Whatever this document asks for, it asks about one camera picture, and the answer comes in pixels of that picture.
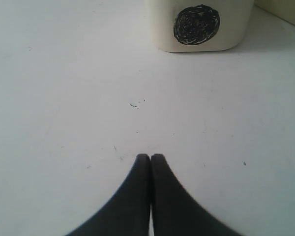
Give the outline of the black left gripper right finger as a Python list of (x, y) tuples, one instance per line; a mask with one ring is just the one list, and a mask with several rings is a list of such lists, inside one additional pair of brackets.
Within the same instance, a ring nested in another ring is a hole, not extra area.
[(151, 157), (152, 220), (156, 236), (238, 236), (200, 206), (180, 184), (165, 156)]

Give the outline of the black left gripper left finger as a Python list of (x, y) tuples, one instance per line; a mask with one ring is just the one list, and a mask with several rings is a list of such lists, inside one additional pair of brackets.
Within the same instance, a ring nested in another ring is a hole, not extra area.
[(70, 236), (148, 236), (151, 203), (151, 162), (138, 154), (116, 193)]

